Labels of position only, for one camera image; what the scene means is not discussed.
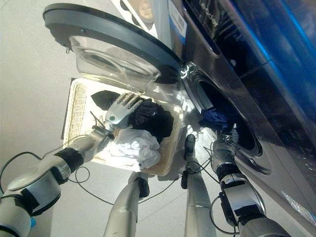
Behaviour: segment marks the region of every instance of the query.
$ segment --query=door glass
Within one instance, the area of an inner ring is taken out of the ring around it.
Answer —
[[[83,36],[69,41],[77,57],[77,69],[85,77],[119,83],[137,93],[145,93],[160,71],[141,57],[110,43]]]

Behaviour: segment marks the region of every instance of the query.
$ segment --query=washing machine door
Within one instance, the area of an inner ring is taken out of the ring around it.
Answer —
[[[179,80],[181,60],[138,27],[86,6],[57,3],[43,13],[55,40],[76,53],[85,77],[129,85],[144,92],[151,82]]]

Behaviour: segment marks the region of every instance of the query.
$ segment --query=robot finger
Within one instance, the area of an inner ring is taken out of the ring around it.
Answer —
[[[134,95],[127,103],[127,107],[130,109],[138,99],[139,99],[139,95]]]
[[[123,99],[124,99],[124,97],[127,95],[127,93],[123,93],[122,95],[120,95],[116,100],[115,100],[115,102],[117,103],[117,104],[119,104]]]
[[[132,109],[133,111],[135,111],[135,110],[142,104],[142,102],[143,102],[143,100],[137,101],[137,102],[131,107],[131,109]]]
[[[126,97],[122,100],[122,102],[123,102],[123,105],[126,105],[126,103],[130,100],[130,98],[132,98],[134,96],[134,94],[133,93],[128,93],[127,95],[126,95]]]

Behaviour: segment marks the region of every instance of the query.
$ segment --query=label sticker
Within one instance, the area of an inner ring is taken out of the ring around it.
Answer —
[[[186,42],[187,23],[178,12],[172,0],[168,1],[168,6],[169,6],[169,19],[171,22],[171,26],[176,31],[182,44],[184,44]]]

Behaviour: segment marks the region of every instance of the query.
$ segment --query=metal leg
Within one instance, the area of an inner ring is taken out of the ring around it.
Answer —
[[[186,151],[185,156],[187,164],[189,164],[190,168],[192,170],[198,170],[199,166],[191,162],[198,162],[198,160],[195,158],[194,144],[193,149],[191,151]],[[209,208],[211,202],[205,183],[200,173],[188,174],[187,188],[188,199],[185,223],[185,237],[216,237],[215,227],[211,223],[209,218]]]
[[[116,199],[109,215],[103,237],[134,237],[136,233],[140,179],[147,182],[147,175],[133,172],[128,184]]]

